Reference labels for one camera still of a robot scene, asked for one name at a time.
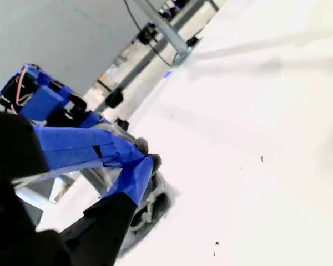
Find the gray metal bar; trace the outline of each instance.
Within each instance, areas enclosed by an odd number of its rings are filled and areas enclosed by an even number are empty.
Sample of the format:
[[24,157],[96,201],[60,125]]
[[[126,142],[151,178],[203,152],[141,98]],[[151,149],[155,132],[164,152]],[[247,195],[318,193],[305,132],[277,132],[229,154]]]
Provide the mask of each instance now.
[[105,195],[107,192],[107,186],[97,172],[93,169],[83,169],[80,171],[82,175],[89,181],[89,183],[100,193],[100,195]]
[[214,0],[207,0],[209,1],[210,5],[212,6],[212,8],[217,12],[218,10],[220,10],[220,8],[217,6],[217,4],[215,3]]
[[[184,8],[180,11],[180,15],[177,14],[172,20],[171,24],[175,30],[181,29],[187,21],[204,5],[205,0],[191,0]],[[160,53],[168,42],[165,38],[162,38],[154,49]],[[128,73],[128,75],[118,84],[121,88],[126,88],[138,75],[139,73],[149,64],[149,62],[155,57],[155,51],[151,50],[149,53]],[[103,101],[96,109],[96,112],[103,112],[106,108],[105,101]]]
[[175,48],[178,54],[183,57],[189,49],[188,45],[180,37],[168,22],[154,9],[153,5],[148,0],[135,0],[138,7],[149,17],[155,25],[160,29],[162,35],[168,40],[168,42]]

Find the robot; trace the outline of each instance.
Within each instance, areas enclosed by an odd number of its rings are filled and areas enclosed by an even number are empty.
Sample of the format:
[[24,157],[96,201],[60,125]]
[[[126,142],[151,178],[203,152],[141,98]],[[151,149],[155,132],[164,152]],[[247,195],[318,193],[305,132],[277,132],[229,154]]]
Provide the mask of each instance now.
[[[0,92],[0,104],[5,107],[5,111],[11,110],[39,124],[34,127],[34,132],[50,166],[48,172],[40,175],[40,180],[85,168],[124,169],[135,160],[144,158],[139,152],[143,156],[148,153],[145,141],[136,140],[118,125],[87,110],[86,102],[70,87],[33,64],[25,65],[10,78]],[[116,154],[120,154],[118,160],[114,157]],[[119,191],[117,188],[121,188],[118,184],[119,180],[123,180],[123,171],[106,195]],[[134,186],[139,187],[140,183],[144,184],[138,179]],[[155,172],[145,185],[145,188],[141,186],[144,188],[143,194],[137,201],[138,208],[120,245],[119,255],[139,243],[170,208],[172,193],[159,173]]]

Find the white surface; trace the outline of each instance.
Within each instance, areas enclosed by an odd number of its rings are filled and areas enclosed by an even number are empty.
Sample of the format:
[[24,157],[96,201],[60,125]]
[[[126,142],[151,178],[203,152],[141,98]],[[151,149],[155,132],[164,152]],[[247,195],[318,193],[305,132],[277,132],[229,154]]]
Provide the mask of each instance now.
[[[206,21],[214,15],[214,11],[209,5],[205,4],[195,15],[188,21],[181,29],[180,34],[186,39],[190,38],[202,27],[205,26]],[[162,56],[169,60],[173,60],[175,50],[171,45],[162,51]],[[140,54],[134,54],[134,57],[126,62],[132,67],[136,60],[138,60]],[[155,57],[151,63],[140,73],[140,75],[127,87],[124,91],[124,101],[116,109],[108,109],[104,112],[106,118],[110,121],[114,121],[112,117],[120,116],[128,118],[136,108],[141,104],[144,98],[153,91],[155,85],[160,80],[160,77],[168,71],[168,67],[158,58]],[[98,97],[86,97],[88,105],[98,105],[101,99]],[[98,200],[98,194],[94,188],[88,183],[88,181],[80,177],[79,181],[75,182],[61,200],[56,204],[57,207],[49,212],[44,212],[41,218],[41,222],[37,227],[38,231],[45,229],[55,229],[62,231],[83,215],[83,211],[95,203]]]
[[204,35],[131,120],[182,195],[118,265],[333,265],[333,1],[230,0]]
[[[147,17],[128,2],[142,27]],[[137,33],[122,0],[0,0],[0,90],[34,63],[85,93]]]

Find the blue tape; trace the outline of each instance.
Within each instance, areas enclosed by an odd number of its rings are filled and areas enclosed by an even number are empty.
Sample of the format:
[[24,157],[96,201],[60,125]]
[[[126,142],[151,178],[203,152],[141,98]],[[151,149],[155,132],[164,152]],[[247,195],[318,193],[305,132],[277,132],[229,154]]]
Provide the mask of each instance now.
[[41,86],[19,114],[31,120],[44,121],[58,105],[63,104],[63,101],[64,99],[53,90]]
[[[124,168],[144,158],[133,143],[107,130],[42,126],[34,130],[50,170],[91,161],[96,161],[97,167]],[[101,158],[93,146],[99,146]]]
[[123,168],[117,180],[102,198],[124,192],[138,206],[147,189],[153,167],[153,158],[147,156],[140,162]]

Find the black cable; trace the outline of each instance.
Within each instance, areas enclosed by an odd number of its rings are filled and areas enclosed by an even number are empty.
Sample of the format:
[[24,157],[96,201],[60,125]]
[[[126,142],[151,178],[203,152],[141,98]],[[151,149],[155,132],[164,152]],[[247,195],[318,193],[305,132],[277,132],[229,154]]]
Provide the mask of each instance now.
[[[133,23],[135,24],[135,26],[138,28],[139,32],[142,32],[142,29],[140,28],[140,26],[138,25],[137,21],[135,20],[131,9],[129,8],[129,5],[127,3],[127,0],[123,0],[124,4],[126,5],[126,9],[131,17],[131,19],[133,20]],[[168,66],[171,68],[171,65],[158,53],[158,51],[150,44],[150,42],[148,42],[149,46],[151,47],[151,49],[153,50],[153,52],[155,52],[155,54]]]

